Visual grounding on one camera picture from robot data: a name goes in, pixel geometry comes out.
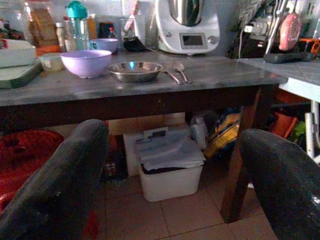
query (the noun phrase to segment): green cutting board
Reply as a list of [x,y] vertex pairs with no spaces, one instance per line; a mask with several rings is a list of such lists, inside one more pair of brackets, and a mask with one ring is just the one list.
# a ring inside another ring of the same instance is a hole
[[0,68],[0,89],[15,89],[28,85],[43,71],[41,63]]

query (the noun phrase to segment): wooden table frame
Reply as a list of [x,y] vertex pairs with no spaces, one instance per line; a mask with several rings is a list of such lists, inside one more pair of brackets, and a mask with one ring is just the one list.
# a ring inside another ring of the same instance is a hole
[[[0,131],[75,124],[94,118],[113,120],[244,106],[239,128],[241,134],[244,129],[264,126],[277,87],[277,84],[239,86],[1,106]],[[237,220],[248,183],[237,143],[221,207],[221,215],[227,223]]]

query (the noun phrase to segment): white dish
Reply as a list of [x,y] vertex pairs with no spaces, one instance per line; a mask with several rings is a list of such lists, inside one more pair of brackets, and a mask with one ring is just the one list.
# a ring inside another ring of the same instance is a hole
[[0,68],[32,65],[36,61],[36,47],[27,41],[0,39],[7,48],[0,49]]

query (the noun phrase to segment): purple bowl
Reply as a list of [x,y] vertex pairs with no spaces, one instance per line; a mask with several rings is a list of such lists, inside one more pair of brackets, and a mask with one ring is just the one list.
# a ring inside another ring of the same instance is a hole
[[71,73],[80,78],[96,78],[106,72],[111,51],[107,50],[78,50],[61,54],[63,65]]

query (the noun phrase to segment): food processor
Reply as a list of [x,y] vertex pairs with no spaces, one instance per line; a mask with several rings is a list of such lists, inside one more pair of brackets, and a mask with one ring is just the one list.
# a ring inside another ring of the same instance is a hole
[[155,0],[158,47],[173,54],[205,54],[220,40],[213,0]]

